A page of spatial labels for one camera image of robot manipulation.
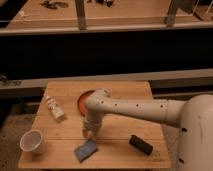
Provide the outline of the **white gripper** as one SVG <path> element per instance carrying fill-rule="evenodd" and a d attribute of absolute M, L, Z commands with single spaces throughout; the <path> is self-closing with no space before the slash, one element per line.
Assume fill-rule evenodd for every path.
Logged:
<path fill-rule="evenodd" d="M 89 113 L 83 119 L 83 136 L 86 139 L 94 140 L 102 127 L 103 114 Z"/>

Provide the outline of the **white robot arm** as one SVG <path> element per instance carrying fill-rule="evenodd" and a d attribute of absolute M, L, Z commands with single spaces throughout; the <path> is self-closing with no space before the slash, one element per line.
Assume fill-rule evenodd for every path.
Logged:
<path fill-rule="evenodd" d="M 84 131 L 97 136 L 104 114 L 118 114 L 179 129 L 176 171 L 213 171 L 213 95 L 187 101 L 169 99 L 115 99 L 105 89 L 81 100 L 87 112 Z"/>

